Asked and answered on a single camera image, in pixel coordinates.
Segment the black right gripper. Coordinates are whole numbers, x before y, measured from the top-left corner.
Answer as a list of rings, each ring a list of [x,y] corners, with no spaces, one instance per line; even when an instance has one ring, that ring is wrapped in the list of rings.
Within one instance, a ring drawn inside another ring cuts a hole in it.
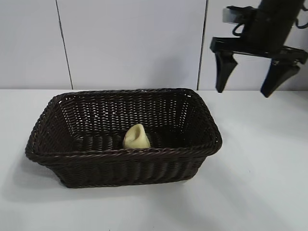
[[[306,11],[302,0],[263,0],[258,7],[226,7],[224,21],[235,23],[232,38],[214,37],[210,49],[217,64],[216,90],[222,93],[229,76],[237,66],[233,54],[272,59],[261,93],[268,98],[282,83],[296,75],[308,53],[298,48],[285,46],[293,26],[299,25],[298,15]]]

